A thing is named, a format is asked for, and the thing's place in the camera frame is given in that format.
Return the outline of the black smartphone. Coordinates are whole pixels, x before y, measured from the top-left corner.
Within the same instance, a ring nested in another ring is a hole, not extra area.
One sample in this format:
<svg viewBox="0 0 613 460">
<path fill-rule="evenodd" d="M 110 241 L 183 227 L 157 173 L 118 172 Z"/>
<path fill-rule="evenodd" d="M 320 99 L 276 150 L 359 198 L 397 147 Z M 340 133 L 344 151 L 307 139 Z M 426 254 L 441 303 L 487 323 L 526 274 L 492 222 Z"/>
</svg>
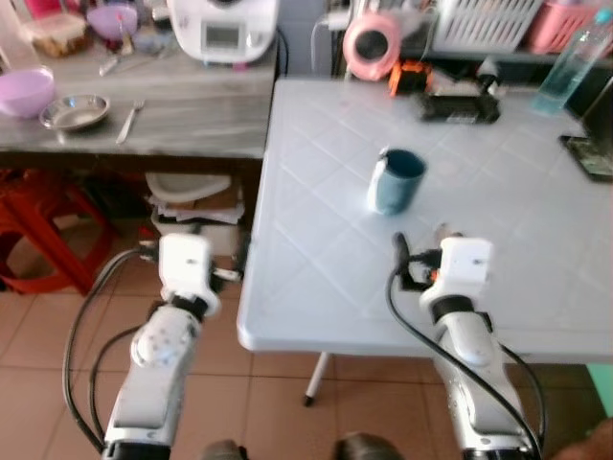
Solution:
<svg viewBox="0 0 613 460">
<path fill-rule="evenodd" d="M 557 140 L 586 178 L 596 183 L 613 183 L 613 159 L 608 148 L 601 148 L 590 137 L 560 135 Z"/>
</svg>

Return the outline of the steel spoon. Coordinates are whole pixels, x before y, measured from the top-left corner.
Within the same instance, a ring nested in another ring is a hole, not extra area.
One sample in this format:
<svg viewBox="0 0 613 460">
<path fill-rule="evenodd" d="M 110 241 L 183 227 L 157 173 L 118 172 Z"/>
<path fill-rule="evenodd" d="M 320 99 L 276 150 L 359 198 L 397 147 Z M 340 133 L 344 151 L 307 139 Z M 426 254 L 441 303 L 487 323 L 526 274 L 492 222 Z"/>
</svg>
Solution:
<svg viewBox="0 0 613 460">
<path fill-rule="evenodd" d="M 157 60 L 154 56 L 144 56 L 144 54 L 128 54 L 128 56 L 119 56 L 119 54 L 111 54 L 106 57 L 101 65 L 98 66 L 97 74 L 100 78 L 119 73 L 119 71 L 130 70 L 132 67 L 139 67 L 144 64 L 149 64 Z"/>
</svg>

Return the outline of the white plastic basket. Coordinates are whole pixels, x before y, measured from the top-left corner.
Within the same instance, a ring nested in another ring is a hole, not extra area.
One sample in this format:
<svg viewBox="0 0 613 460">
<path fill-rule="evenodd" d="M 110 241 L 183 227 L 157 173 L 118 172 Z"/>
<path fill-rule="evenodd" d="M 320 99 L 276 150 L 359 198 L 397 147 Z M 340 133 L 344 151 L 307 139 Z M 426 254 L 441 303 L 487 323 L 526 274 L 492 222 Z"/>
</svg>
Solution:
<svg viewBox="0 0 613 460">
<path fill-rule="evenodd" d="M 543 3 L 544 0 L 437 0 L 432 49 L 511 53 L 533 25 Z"/>
</svg>

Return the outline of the robot right leg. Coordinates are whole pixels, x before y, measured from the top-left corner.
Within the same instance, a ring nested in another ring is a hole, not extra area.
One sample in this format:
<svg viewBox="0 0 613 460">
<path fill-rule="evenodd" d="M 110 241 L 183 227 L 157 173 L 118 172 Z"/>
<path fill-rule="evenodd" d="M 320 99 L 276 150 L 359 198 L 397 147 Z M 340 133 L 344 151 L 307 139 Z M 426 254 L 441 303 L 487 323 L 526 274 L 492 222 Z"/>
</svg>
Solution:
<svg viewBox="0 0 613 460">
<path fill-rule="evenodd" d="M 404 460 L 404 457 L 393 443 L 380 435 L 354 432 L 337 439 L 331 460 Z"/>
</svg>

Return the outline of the orange black device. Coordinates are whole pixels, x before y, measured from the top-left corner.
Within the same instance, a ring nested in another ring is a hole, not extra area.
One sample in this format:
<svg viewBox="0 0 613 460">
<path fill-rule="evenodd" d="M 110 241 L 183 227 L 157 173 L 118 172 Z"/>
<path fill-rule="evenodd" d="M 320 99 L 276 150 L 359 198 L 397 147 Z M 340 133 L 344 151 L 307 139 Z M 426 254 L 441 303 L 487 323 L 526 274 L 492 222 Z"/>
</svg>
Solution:
<svg viewBox="0 0 613 460">
<path fill-rule="evenodd" d="M 416 60 L 404 60 L 393 65 L 387 79 L 391 96 L 426 93 L 432 86 L 432 66 Z"/>
</svg>

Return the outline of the white stacked plastic items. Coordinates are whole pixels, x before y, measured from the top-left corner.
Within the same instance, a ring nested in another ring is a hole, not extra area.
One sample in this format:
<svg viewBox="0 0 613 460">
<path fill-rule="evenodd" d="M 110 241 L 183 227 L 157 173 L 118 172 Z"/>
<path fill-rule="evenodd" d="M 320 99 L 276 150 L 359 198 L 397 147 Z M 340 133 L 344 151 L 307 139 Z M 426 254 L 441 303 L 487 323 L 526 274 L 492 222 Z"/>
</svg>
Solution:
<svg viewBox="0 0 613 460">
<path fill-rule="evenodd" d="M 236 257 L 245 202 L 240 186 L 226 175 L 146 172 L 150 223 L 159 234 L 198 233 L 215 257 Z"/>
</svg>

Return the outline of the clear blue water bottle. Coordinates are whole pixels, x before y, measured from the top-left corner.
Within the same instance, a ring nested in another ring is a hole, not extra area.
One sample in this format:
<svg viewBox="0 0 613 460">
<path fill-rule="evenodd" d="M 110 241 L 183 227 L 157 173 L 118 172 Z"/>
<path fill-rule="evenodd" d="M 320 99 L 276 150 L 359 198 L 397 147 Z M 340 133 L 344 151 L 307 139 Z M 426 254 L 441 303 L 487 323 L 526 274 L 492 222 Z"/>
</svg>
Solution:
<svg viewBox="0 0 613 460">
<path fill-rule="evenodd" d="M 542 115 L 555 115 L 565 108 L 579 84 L 596 62 L 607 56 L 612 44 L 613 9 L 604 6 L 594 13 L 587 25 L 571 34 L 556 58 L 555 66 L 540 84 L 533 100 L 533 110 Z"/>
</svg>

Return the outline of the white plastic table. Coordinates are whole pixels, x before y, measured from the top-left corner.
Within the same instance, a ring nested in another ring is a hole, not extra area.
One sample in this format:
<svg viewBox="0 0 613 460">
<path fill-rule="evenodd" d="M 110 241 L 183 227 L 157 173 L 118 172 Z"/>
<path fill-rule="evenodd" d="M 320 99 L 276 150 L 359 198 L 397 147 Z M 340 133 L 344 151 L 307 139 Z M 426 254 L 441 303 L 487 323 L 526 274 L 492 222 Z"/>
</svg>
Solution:
<svg viewBox="0 0 613 460">
<path fill-rule="evenodd" d="M 493 242 L 479 310 L 530 363 L 613 360 L 612 189 L 588 180 L 557 137 L 577 120 L 543 117 L 508 95 L 491 126 L 424 124 L 415 102 L 373 83 L 280 80 L 246 279 L 241 346 L 254 354 L 330 354 L 363 380 L 410 369 L 434 384 L 432 354 L 393 319 L 384 285 L 393 235 L 412 249 L 435 228 Z M 428 172 L 411 206 L 384 216 L 367 193 L 380 151 L 412 150 Z"/>
</svg>

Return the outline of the clear food container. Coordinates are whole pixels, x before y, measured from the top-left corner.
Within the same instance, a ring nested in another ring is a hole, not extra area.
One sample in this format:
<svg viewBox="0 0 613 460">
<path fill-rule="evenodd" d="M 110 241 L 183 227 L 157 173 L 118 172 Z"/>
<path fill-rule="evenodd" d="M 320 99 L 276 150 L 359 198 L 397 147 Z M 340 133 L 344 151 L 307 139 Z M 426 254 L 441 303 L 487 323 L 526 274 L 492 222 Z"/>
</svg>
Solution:
<svg viewBox="0 0 613 460">
<path fill-rule="evenodd" d="M 22 23 L 19 33 L 48 58 L 73 56 L 92 43 L 86 19 L 70 12 L 56 12 Z"/>
</svg>

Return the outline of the steel dish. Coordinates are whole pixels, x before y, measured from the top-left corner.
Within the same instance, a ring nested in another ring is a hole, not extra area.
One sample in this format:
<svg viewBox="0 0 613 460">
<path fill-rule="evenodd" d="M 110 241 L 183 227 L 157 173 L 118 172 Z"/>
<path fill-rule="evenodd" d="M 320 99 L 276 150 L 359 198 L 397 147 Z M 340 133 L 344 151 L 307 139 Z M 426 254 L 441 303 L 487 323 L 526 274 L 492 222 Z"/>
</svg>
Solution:
<svg viewBox="0 0 613 460">
<path fill-rule="evenodd" d="M 73 95 L 57 98 L 45 106 L 39 122 L 53 131 L 78 131 L 96 126 L 108 117 L 110 101 L 97 95 Z"/>
</svg>

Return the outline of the pink round appliance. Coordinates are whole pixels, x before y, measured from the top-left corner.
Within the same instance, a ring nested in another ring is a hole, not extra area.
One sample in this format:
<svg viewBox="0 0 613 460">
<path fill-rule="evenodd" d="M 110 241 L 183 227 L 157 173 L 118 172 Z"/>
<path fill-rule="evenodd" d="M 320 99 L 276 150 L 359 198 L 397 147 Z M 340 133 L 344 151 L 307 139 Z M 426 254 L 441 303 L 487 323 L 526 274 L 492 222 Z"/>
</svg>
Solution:
<svg viewBox="0 0 613 460">
<path fill-rule="evenodd" d="M 380 81 L 391 73 L 401 52 L 401 23 L 394 14 L 357 14 L 343 38 L 342 54 L 349 78 Z"/>
</svg>

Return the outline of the white kitchen appliance with display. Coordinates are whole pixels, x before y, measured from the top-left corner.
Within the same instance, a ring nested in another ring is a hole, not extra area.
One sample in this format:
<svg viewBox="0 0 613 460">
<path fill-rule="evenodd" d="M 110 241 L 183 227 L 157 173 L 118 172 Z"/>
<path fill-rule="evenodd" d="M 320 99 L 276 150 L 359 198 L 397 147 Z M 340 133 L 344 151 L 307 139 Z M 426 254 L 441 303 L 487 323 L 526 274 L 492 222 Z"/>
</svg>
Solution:
<svg viewBox="0 0 613 460">
<path fill-rule="evenodd" d="M 167 0 L 179 48 L 206 64 L 250 64 L 273 44 L 280 0 Z"/>
</svg>

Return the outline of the large purple bowl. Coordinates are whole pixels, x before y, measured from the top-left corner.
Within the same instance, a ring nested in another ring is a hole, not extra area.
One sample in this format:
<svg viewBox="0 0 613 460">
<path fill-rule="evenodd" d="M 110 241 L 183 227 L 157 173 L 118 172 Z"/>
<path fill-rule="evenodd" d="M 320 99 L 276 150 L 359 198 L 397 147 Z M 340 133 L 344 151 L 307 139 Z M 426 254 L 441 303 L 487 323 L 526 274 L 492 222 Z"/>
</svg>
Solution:
<svg viewBox="0 0 613 460">
<path fill-rule="evenodd" d="M 0 75 L 0 114 L 34 118 L 56 97 L 56 78 L 48 67 L 31 67 Z"/>
</svg>

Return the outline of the red plastic stool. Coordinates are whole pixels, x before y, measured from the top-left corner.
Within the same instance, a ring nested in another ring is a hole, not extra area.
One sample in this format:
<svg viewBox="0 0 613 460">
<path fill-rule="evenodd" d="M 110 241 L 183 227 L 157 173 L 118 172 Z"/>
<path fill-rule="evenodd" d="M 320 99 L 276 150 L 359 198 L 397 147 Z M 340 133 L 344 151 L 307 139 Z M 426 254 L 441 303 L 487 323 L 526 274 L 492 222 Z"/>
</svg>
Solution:
<svg viewBox="0 0 613 460">
<path fill-rule="evenodd" d="M 57 218 L 85 214 L 101 227 L 87 254 L 79 257 L 60 234 Z M 117 228 L 73 180 L 60 172 L 0 168 L 0 284 L 18 294 L 74 288 L 86 294 L 104 267 Z M 22 279 L 8 258 L 18 242 L 38 250 L 53 269 L 39 279 Z"/>
</svg>

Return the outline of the small purple bowl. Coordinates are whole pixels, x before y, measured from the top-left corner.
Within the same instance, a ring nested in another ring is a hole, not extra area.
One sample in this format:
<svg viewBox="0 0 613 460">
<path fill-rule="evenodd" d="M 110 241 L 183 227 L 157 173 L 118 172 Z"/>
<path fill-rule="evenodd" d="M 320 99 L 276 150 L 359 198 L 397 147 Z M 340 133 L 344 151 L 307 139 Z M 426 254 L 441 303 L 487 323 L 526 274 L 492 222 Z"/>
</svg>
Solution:
<svg viewBox="0 0 613 460">
<path fill-rule="evenodd" d="M 139 31 L 139 12 L 127 3 L 95 6 L 86 13 L 89 27 L 109 42 L 122 42 Z"/>
</svg>

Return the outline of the black box device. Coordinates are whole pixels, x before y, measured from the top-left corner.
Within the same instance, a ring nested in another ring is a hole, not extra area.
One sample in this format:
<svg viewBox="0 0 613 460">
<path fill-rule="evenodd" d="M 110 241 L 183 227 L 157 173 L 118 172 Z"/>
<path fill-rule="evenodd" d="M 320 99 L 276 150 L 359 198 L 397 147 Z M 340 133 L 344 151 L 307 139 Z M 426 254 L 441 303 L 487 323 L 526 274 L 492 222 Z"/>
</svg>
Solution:
<svg viewBox="0 0 613 460">
<path fill-rule="evenodd" d="M 469 86 L 447 91 L 426 92 L 418 97 L 420 115 L 425 123 L 491 126 L 502 117 L 496 87 L 502 83 L 498 64 L 487 57 L 474 71 Z"/>
</svg>

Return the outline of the pink plastic basket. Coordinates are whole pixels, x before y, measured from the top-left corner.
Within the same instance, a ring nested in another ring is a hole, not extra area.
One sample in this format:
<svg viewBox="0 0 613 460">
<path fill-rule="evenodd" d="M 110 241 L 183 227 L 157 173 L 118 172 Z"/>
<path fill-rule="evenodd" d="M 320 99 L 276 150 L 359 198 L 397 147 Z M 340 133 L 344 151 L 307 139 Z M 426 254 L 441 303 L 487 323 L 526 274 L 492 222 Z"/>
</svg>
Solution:
<svg viewBox="0 0 613 460">
<path fill-rule="evenodd" d="M 527 31 L 524 49 L 535 56 L 563 52 L 571 38 L 609 6 L 605 0 L 544 0 Z"/>
</svg>

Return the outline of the green plastic object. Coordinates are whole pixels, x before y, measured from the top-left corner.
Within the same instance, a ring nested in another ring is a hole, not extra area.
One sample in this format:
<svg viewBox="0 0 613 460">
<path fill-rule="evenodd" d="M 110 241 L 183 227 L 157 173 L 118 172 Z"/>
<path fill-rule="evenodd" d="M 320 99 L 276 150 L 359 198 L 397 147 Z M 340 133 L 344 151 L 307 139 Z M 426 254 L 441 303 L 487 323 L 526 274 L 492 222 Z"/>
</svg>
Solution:
<svg viewBox="0 0 613 460">
<path fill-rule="evenodd" d="M 599 395 L 605 416 L 613 417 L 613 365 L 608 363 L 588 363 L 586 365 L 594 387 Z"/>
</svg>

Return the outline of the grey stone counter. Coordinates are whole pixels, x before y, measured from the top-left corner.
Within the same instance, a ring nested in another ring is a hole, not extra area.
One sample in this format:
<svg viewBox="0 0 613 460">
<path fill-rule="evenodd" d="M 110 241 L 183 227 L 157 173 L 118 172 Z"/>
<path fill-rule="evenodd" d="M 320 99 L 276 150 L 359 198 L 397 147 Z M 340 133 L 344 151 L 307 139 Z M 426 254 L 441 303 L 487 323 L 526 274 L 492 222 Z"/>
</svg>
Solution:
<svg viewBox="0 0 613 460">
<path fill-rule="evenodd" d="M 95 45 L 78 56 L 53 58 L 49 70 L 60 96 L 97 95 L 110 101 L 99 126 L 60 134 L 39 119 L 0 115 L 0 170 L 132 170 L 239 173 L 258 165 L 266 145 L 279 54 L 270 50 L 241 70 L 207 66 L 180 50 L 108 76 L 108 56 Z M 128 140 L 115 145 L 134 102 L 148 101 Z"/>
</svg>

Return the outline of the person's bare limb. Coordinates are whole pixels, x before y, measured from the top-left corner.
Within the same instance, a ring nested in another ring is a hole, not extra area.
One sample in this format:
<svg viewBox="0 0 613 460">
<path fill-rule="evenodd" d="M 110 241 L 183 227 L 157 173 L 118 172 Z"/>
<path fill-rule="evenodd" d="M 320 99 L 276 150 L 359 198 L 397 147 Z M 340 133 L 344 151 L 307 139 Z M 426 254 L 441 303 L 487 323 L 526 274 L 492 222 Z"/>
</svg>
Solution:
<svg viewBox="0 0 613 460">
<path fill-rule="evenodd" d="M 586 439 L 570 444 L 551 460 L 613 460 L 613 418 L 607 418 Z"/>
</svg>

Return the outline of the teal mug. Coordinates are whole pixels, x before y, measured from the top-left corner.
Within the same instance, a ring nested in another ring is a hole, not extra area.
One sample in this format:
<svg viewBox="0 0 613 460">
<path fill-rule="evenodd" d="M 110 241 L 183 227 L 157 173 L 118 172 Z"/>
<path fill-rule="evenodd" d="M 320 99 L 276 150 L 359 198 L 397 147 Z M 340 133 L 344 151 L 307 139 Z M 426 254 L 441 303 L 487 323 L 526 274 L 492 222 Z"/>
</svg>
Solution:
<svg viewBox="0 0 613 460">
<path fill-rule="evenodd" d="M 401 214 L 411 206 L 428 166 L 412 150 L 380 151 L 367 192 L 369 210 L 384 216 Z"/>
</svg>

